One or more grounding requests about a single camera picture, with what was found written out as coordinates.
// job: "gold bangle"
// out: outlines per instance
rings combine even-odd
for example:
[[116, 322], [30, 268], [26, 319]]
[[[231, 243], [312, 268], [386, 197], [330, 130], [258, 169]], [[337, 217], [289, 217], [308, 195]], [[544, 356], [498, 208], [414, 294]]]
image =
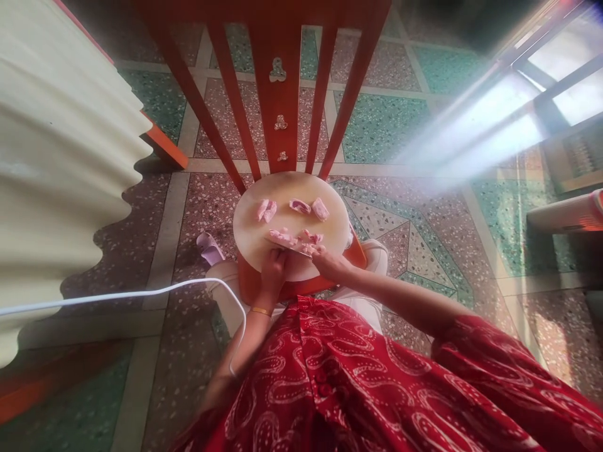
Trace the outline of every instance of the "gold bangle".
[[264, 314], [264, 315], [267, 315], [268, 317], [272, 317], [272, 312], [268, 311], [267, 309], [256, 308], [255, 306], [253, 308], [251, 308], [250, 312], [259, 312], [260, 314]]

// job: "round cutting board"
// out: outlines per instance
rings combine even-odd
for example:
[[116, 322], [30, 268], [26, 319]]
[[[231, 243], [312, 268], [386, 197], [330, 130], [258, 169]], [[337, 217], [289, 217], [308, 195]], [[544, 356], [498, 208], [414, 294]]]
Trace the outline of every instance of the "round cutting board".
[[[269, 224], [258, 222], [256, 215], [262, 199], [276, 202], [276, 215]], [[322, 199], [329, 217], [321, 222], [314, 213], [305, 215], [289, 208], [289, 201], [297, 198], [310, 206], [316, 198]], [[269, 229], [286, 227], [297, 236], [302, 229], [313, 234], [324, 234], [321, 245], [333, 254], [343, 254], [349, 236], [349, 219], [343, 199], [324, 180], [307, 173], [285, 171], [274, 173], [255, 182], [241, 197], [234, 211], [232, 228], [239, 252], [255, 270], [261, 271], [262, 262], [276, 245], [264, 238]], [[291, 253], [287, 262], [287, 281], [306, 281], [318, 276], [318, 270], [309, 258]]]

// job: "cream corrugated panel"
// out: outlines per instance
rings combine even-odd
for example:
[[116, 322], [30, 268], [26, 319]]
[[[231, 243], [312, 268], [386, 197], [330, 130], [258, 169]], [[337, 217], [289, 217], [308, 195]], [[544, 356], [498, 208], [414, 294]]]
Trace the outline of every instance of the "cream corrugated panel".
[[[61, 299], [102, 257], [92, 236], [122, 220], [122, 192], [151, 148], [142, 103], [50, 0], [0, 2], [0, 306]], [[0, 318], [0, 367], [25, 323]]]

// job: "red dress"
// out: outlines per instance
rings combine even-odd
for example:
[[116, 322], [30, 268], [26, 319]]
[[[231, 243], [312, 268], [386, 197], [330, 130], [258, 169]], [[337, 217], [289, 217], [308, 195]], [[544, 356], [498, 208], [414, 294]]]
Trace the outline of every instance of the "red dress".
[[603, 451], [598, 408], [480, 317], [460, 317], [432, 354], [298, 297], [231, 407], [203, 413], [173, 450]]

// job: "woman's left hand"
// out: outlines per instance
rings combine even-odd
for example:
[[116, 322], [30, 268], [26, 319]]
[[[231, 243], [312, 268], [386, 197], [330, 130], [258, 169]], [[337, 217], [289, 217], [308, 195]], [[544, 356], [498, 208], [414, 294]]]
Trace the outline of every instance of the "woman's left hand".
[[262, 264], [262, 289], [261, 292], [274, 299], [285, 283], [285, 267], [288, 253], [281, 249], [271, 249]]

